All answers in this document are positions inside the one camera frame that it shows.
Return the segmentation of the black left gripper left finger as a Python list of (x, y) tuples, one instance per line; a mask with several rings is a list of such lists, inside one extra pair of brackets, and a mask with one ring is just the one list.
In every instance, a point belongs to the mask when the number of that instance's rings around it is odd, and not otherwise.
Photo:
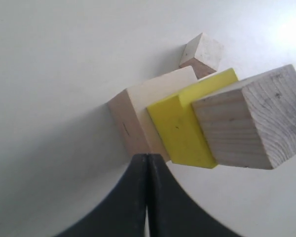
[(134, 155), (113, 190), (59, 237), (143, 237), (146, 218), (146, 154)]

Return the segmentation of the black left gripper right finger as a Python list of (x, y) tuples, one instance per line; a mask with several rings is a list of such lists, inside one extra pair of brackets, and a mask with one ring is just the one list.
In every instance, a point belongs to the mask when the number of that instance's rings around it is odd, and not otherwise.
[(180, 186), (161, 155), (148, 154), (148, 223), (152, 237), (238, 237)]

